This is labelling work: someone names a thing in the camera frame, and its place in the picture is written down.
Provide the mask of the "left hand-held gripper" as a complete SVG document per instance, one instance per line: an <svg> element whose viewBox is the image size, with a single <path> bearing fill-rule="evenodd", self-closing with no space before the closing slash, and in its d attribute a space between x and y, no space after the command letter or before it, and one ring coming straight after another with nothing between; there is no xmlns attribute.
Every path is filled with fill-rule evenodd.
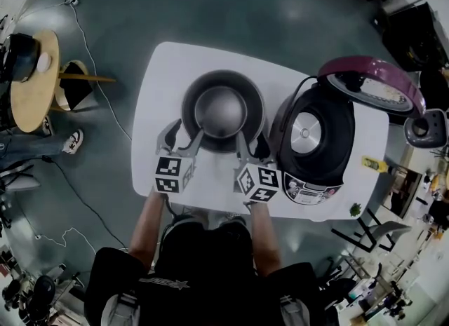
<svg viewBox="0 0 449 326"><path fill-rule="evenodd" d="M186 147L179 147L175 153L177 132L182 120L170 122L156 140L156 167L154 188L159 193L180 194L192 180L195 171L196 155L201 146L204 130L201 128Z"/></svg>

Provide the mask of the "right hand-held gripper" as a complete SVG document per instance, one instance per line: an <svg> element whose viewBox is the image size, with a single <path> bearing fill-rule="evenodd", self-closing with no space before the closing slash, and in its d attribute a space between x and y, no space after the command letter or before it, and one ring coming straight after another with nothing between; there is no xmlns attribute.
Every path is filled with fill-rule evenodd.
<svg viewBox="0 0 449 326"><path fill-rule="evenodd" d="M236 135L236 153L239 166L234 169L233 192L245 202L268 203L281 190L281 171L276 168L276 157L264 136L257 136L254 154L240 130Z"/></svg>

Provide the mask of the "dark metal pot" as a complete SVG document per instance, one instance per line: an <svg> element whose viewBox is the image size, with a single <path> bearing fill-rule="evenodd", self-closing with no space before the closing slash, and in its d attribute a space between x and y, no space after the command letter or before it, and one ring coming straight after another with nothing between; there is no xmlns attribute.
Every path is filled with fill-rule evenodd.
<svg viewBox="0 0 449 326"><path fill-rule="evenodd" d="M262 93L249 78L231 70L215 70L188 87L181 107L182 123L193 138L202 130L201 148L217 154L236 151L236 136L248 143L266 123Z"/></svg>

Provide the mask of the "purple rice cooker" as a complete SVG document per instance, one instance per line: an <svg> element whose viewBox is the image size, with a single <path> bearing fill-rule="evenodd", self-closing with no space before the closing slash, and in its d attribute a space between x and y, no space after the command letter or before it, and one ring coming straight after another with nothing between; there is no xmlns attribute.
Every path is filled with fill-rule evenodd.
<svg viewBox="0 0 449 326"><path fill-rule="evenodd" d="M319 205L355 187L355 165L385 150L389 116L425 110L416 84L388 62L359 55L325 63L285 99L270 130L286 197Z"/></svg>

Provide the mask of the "person's left forearm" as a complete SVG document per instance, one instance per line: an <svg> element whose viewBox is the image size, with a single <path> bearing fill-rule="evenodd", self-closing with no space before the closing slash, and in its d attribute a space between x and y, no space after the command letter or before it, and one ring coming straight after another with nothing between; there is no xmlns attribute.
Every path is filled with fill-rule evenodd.
<svg viewBox="0 0 449 326"><path fill-rule="evenodd" d="M145 270L150 270L157 249L164 195L151 190L135 226L128 253L138 259Z"/></svg>

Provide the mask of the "person's right forearm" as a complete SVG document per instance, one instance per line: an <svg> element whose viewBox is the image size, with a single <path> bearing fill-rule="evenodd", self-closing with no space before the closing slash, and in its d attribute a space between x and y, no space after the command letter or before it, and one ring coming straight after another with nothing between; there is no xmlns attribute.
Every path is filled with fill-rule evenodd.
<svg viewBox="0 0 449 326"><path fill-rule="evenodd" d="M251 215L254 263L258 274L265 277L281 269L276 233L267 204L250 202L246 207Z"/></svg>

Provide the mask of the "black pot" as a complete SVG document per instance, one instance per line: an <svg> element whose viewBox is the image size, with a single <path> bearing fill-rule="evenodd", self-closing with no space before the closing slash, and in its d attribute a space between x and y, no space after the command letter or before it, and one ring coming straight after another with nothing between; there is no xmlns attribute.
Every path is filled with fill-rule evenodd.
<svg viewBox="0 0 449 326"><path fill-rule="evenodd" d="M0 83L25 82L34 73L40 42L32 36L10 34L0 47Z"/></svg>

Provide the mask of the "person's right shoe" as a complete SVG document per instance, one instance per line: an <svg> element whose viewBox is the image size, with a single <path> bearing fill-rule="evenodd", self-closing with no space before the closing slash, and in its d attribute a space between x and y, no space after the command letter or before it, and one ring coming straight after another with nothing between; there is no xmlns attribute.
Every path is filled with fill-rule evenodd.
<svg viewBox="0 0 449 326"><path fill-rule="evenodd" d="M224 212L218 218L218 226L224 226L225 224L237 223L243 226L247 226L245 219L235 212Z"/></svg>

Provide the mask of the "person's shoe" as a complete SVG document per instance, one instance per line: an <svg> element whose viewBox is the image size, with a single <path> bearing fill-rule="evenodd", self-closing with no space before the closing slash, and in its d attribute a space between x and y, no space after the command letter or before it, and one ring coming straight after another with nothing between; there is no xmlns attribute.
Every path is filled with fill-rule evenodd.
<svg viewBox="0 0 449 326"><path fill-rule="evenodd" d="M224 212L218 218L218 226L224 226L225 224L237 223L243 226L247 226L245 219L235 212Z"/></svg>
<svg viewBox="0 0 449 326"><path fill-rule="evenodd" d="M188 215L188 214L177 215L173 218L173 220L170 224L170 227L175 228L176 226L179 226L182 224L194 223L194 222L198 222L198 220L196 219L196 217L194 217L192 215Z"/></svg>

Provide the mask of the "person's left shoe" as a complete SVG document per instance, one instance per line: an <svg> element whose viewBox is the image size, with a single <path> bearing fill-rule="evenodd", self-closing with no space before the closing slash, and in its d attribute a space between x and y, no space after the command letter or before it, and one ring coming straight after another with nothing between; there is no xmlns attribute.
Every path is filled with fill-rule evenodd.
<svg viewBox="0 0 449 326"><path fill-rule="evenodd" d="M177 215L173 218L173 220L170 224L170 227L175 228L176 226L179 226L182 224L194 223L194 222L198 222L198 220L196 219L196 217L194 217L192 215L188 215L188 214Z"/></svg>

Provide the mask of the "yellow oil bottle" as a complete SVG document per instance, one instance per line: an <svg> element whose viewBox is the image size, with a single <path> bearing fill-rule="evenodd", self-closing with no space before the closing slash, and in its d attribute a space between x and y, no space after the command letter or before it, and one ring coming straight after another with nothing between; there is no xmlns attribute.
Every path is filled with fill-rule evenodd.
<svg viewBox="0 0 449 326"><path fill-rule="evenodd" d="M389 173L389 165L385 161L379 161L368 156L362 157L362 165L378 173Z"/></svg>

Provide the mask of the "round wooden side table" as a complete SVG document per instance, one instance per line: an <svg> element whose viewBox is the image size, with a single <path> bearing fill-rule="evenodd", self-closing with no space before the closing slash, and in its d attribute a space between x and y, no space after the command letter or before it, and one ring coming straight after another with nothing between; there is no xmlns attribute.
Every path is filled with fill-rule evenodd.
<svg viewBox="0 0 449 326"><path fill-rule="evenodd" d="M11 110L15 124L21 131L36 130L51 108L56 87L61 79L112 82L116 80L104 76L69 74L60 71L60 47L57 34L44 29L34 36L42 53L50 57L49 68L44 72L35 70L24 82L11 83Z"/></svg>

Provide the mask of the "small white bowl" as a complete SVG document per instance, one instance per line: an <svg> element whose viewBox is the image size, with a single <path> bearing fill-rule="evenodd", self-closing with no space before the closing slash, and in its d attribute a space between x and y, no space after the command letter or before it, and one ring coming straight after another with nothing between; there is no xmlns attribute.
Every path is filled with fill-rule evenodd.
<svg viewBox="0 0 449 326"><path fill-rule="evenodd" d="M53 59L49 53L44 52L40 54L36 64L36 70L38 71L38 73L46 73L52 65L52 60Z"/></svg>

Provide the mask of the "white grey backpack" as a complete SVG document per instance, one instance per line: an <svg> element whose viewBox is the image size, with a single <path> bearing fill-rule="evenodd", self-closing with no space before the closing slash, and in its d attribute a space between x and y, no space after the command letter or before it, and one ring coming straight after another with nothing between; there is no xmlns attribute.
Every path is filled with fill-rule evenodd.
<svg viewBox="0 0 449 326"><path fill-rule="evenodd" d="M428 109L420 118L407 118L404 126L406 142L418 149L437 149L449 142L448 113Z"/></svg>

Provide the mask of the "black metal cabinet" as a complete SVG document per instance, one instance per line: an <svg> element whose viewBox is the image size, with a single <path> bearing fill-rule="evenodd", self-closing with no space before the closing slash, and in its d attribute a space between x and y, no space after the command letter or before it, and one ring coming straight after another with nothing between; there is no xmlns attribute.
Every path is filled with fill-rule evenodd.
<svg viewBox="0 0 449 326"><path fill-rule="evenodd" d="M382 42L403 70L449 66L449 38L427 2L385 14L382 23Z"/></svg>

